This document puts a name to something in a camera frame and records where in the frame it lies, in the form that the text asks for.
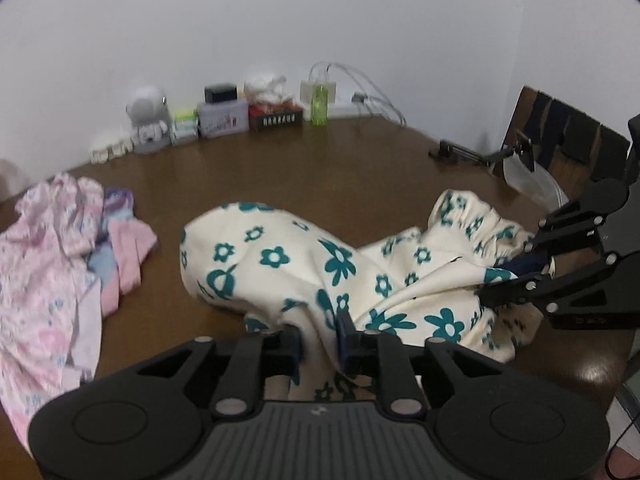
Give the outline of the white crumpled tissue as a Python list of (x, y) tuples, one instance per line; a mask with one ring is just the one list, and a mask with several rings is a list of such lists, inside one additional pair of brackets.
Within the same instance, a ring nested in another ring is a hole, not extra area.
[(294, 94), (286, 90), (283, 75), (262, 75), (244, 82), (243, 93), (250, 105), (282, 105), (292, 103)]

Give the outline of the white robot figurine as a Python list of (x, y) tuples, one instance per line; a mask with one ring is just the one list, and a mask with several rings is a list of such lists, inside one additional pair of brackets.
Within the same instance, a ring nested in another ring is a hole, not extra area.
[(138, 89), (126, 105), (131, 122), (131, 142), (134, 152), (152, 154), (171, 142), (171, 119), (167, 98), (162, 89), (147, 86)]

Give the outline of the cream teal floral dress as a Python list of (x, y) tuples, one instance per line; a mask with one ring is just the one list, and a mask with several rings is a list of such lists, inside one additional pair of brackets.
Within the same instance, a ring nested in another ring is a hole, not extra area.
[(188, 293), (243, 315), (250, 333), (297, 327), (300, 372), (273, 379), (271, 399), (368, 398), (369, 378), (350, 378), (338, 362), (337, 315), (420, 346), (430, 337), (498, 362), (535, 337), (541, 313), (529, 304), (488, 308), (477, 289), (512, 280), (529, 234), (468, 191), (439, 196), (425, 228), (413, 226), (353, 248), (288, 211), (233, 203), (188, 223), (179, 261)]

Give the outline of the pink floral garment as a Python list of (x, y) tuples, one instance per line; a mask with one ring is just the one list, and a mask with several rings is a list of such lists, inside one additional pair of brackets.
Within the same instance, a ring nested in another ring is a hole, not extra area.
[(98, 182), (58, 174), (20, 198), (1, 234), (1, 404), (21, 443), (44, 404), (98, 367), (101, 282), (86, 258), (102, 209)]

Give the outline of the wooden chair back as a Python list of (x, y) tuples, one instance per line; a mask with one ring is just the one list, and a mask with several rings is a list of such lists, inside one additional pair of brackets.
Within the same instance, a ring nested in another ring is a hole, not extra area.
[(504, 146), (519, 136), (533, 145), (535, 162), (575, 198), (598, 181), (622, 180), (631, 142), (597, 119), (547, 93), (525, 86), (510, 120)]

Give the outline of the white charger adapter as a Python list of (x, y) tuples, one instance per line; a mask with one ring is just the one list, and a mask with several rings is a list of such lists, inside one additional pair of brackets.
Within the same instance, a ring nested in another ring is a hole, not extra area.
[(299, 85), (299, 102), (310, 105), (320, 91), (326, 95), (326, 102), (334, 104), (336, 101), (335, 81), (302, 80)]

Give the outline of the green spray bottle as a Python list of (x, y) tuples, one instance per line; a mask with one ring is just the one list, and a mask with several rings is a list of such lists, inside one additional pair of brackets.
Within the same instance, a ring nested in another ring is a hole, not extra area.
[(329, 113), (329, 89), (324, 84), (315, 84), (310, 102), (310, 121), (315, 127), (325, 126)]

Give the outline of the green white card stack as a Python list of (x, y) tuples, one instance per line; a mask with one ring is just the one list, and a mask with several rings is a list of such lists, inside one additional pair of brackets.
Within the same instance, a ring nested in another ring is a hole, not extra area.
[(194, 108), (177, 110), (172, 116), (171, 143), (174, 145), (198, 140), (198, 113)]

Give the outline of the black small box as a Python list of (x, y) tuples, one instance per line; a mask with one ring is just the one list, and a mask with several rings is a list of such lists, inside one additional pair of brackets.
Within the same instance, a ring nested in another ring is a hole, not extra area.
[(218, 104), (236, 101), (238, 87), (235, 84), (209, 84), (204, 88), (204, 101), (207, 104)]

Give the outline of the purple blue pink garment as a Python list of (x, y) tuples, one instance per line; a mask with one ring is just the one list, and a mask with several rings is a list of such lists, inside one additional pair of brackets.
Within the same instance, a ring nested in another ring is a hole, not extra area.
[(157, 236), (134, 216), (134, 194), (126, 188), (108, 188), (96, 248), (88, 257), (88, 269), (100, 280), (102, 316), (113, 314), (121, 296), (142, 281), (144, 260), (157, 245)]

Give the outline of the red black tissue box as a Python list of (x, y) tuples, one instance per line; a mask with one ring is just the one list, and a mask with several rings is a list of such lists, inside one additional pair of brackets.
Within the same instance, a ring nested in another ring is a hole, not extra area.
[(295, 104), (252, 104), (248, 107), (250, 128), (256, 132), (298, 125), (303, 121), (303, 109)]

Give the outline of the lavender tin box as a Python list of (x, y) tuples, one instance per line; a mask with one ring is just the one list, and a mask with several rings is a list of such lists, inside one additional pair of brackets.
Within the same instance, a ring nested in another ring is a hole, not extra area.
[(200, 103), (196, 107), (198, 128), (204, 138), (242, 133), (250, 128), (246, 99), (215, 104)]

